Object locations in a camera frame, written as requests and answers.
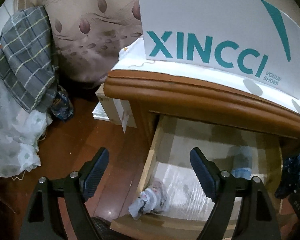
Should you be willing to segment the white patterned table cloth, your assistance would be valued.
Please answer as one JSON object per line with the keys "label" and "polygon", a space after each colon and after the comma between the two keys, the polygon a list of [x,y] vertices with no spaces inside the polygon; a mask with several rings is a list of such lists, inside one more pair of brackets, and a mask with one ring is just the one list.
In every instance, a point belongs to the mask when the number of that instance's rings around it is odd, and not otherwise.
{"label": "white patterned table cloth", "polygon": [[247,92],[250,95],[266,99],[272,103],[289,109],[294,113],[300,114],[300,99],[296,99],[278,89],[248,77],[205,66],[148,60],[145,55],[143,37],[137,38],[137,40],[130,46],[120,50],[119,61],[111,69],[112,72],[115,70],[152,72],[208,81],[218,85],[224,85],[229,88],[234,88],[242,92]]}

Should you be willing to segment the brown cardboard box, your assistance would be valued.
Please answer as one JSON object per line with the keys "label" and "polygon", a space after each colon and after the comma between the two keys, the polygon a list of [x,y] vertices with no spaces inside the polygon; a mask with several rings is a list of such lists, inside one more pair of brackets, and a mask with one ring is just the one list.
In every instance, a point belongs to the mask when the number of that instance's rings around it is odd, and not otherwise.
{"label": "brown cardboard box", "polygon": [[104,84],[100,85],[96,91],[98,101],[102,104],[109,122],[122,127],[123,132],[126,132],[127,127],[136,128],[134,116],[130,104],[126,100],[113,99],[105,95]]}

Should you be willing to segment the light wooden drawer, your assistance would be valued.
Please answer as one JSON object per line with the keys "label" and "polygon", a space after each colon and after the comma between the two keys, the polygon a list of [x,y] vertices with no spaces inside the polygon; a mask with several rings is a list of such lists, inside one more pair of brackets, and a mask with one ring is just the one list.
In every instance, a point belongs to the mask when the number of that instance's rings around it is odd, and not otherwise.
{"label": "light wooden drawer", "polygon": [[262,180],[275,213],[279,214],[282,202],[274,196],[282,171],[277,136],[162,116],[136,190],[142,192],[152,182],[161,182],[169,208],[139,219],[121,216],[112,221],[111,228],[134,239],[196,239],[214,203],[199,183],[190,152],[197,147],[220,170],[231,171],[234,156],[242,146],[252,154],[251,174]]}

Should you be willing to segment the white flat box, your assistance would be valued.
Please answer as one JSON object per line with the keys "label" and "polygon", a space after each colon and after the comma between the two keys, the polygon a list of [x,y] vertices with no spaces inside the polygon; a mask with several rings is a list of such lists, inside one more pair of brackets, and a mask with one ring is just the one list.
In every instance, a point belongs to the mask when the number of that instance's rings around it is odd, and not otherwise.
{"label": "white flat box", "polygon": [[110,121],[100,102],[98,102],[92,114],[95,120]]}

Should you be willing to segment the dark plaid slipper foot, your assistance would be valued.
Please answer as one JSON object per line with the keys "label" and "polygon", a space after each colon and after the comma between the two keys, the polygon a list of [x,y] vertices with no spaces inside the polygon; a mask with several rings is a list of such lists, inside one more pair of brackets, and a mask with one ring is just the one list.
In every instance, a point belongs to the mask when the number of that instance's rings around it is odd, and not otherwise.
{"label": "dark plaid slipper foot", "polygon": [[96,228],[97,232],[101,236],[101,239],[116,239],[114,233],[110,229],[110,226],[102,218],[92,217],[91,220],[93,221],[94,227]]}

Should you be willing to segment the beige leaf print bedsheet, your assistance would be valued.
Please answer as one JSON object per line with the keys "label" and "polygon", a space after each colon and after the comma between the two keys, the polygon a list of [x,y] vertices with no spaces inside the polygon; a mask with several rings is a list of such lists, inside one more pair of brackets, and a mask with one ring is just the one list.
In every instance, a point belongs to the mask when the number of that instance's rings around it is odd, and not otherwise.
{"label": "beige leaf print bedsheet", "polygon": [[142,35],[139,0],[14,0],[16,10],[44,6],[59,53],[72,80],[98,85],[119,52]]}

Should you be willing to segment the brown wooden nightstand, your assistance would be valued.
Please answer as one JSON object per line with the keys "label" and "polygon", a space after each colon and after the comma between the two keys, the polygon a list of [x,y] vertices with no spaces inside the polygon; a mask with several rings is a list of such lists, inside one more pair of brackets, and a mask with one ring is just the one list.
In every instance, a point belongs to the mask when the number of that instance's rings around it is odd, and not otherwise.
{"label": "brown wooden nightstand", "polygon": [[188,77],[112,70],[104,93],[130,103],[136,127],[150,146],[157,115],[300,138],[300,114],[237,89]]}

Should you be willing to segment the dark blue printed bag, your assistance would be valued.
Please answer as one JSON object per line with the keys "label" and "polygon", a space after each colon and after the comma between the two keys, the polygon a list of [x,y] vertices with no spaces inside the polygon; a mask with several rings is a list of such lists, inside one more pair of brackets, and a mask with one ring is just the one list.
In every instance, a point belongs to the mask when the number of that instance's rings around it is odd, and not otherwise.
{"label": "dark blue printed bag", "polygon": [[71,103],[66,90],[58,85],[57,93],[50,107],[51,114],[63,122],[68,121],[74,116],[74,107]]}

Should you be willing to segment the dark navy underwear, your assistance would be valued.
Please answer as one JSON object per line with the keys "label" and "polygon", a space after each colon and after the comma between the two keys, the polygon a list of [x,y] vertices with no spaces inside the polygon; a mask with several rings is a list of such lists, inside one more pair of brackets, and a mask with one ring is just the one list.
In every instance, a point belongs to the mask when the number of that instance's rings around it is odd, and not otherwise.
{"label": "dark navy underwear", "polygon": [[293,193],[300,193],[300,154],[284,161],[275,197],[284,199]]}

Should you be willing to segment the white patterned underwear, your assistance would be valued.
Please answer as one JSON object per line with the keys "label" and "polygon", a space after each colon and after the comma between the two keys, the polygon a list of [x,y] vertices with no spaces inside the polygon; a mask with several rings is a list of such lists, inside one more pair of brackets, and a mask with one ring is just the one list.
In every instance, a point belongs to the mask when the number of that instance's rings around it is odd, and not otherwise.
{"label": "white patterned underwear", "polygon": [[140,192],[138,198],[128,207],[129,214],[134,220],[149,213],[159,215],[170,209],[170,201],[166,187],[162,181],[151,179],[149,185]]}

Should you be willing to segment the white XINCCI shoe box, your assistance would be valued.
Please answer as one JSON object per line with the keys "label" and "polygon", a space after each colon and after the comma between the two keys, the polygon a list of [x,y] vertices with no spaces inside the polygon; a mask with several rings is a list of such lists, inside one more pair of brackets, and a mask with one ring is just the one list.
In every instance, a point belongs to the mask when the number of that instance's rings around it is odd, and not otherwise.
{"label": "white XINCCI shoe box", "polygon": [[146,57],[220,69],[300,98],[294,0],[139,0]]}

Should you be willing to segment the grey plaid blanket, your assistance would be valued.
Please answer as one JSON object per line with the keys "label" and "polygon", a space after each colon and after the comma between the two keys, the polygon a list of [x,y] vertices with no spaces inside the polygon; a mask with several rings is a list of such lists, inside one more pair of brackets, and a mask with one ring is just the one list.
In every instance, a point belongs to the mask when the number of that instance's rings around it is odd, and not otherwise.
{"label": "grey plaid blanket", "polygon": [[0,35],[0,77],[28,113],[47,112],[57,94],[51,25],[44,7],[13,14]]}

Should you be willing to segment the white sheer dotted fabric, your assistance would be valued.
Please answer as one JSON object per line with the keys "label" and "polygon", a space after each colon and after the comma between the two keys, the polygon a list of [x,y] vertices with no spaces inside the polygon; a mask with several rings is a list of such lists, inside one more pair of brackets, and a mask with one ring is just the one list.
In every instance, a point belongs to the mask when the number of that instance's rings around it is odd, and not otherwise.
{"label": "white sheer dotted fabric", "polygon": [[27,113],[0,77],[0,177],[18,176],[41,165],[39,138],[52,119],[48,113]]}

